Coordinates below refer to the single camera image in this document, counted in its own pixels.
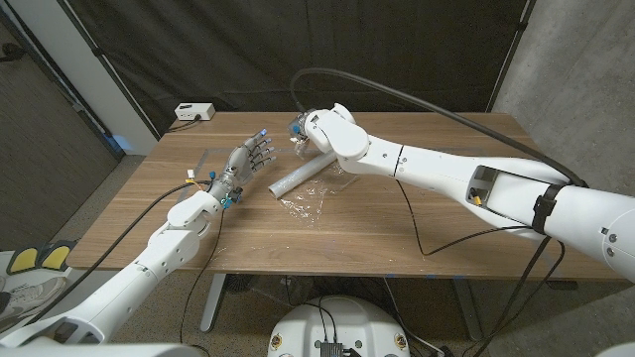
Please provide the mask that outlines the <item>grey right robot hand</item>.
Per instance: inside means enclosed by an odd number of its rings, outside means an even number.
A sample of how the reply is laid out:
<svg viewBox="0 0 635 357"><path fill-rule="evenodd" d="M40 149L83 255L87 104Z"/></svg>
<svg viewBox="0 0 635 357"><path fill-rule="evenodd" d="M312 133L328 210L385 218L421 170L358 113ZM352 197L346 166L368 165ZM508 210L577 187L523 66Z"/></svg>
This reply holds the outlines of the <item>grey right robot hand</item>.
<svg viewBox="0 0 635 357"><path fill-rule="evenodd" d="M294 143L294 151L300 158L305 155L305 151L309 145L309 136L306 132L305 125L310 114L313 112L314 110L311 109L300 113L288 125L290 140Z"/></svg>

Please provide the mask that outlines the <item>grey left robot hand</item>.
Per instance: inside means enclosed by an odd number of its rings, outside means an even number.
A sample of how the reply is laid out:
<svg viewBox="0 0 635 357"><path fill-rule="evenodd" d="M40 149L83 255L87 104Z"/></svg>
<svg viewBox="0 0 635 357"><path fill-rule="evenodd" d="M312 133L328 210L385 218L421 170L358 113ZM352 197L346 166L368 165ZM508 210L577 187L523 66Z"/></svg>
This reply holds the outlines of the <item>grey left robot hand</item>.
<svg viewBox="0 0 635 357"><path fill-rule="evenodd" d="M271 139L266 135L267 130L263 129L237 146L207 192L221 203L236 201L254 175L276 160L274 148L270 146Z"/></svg>

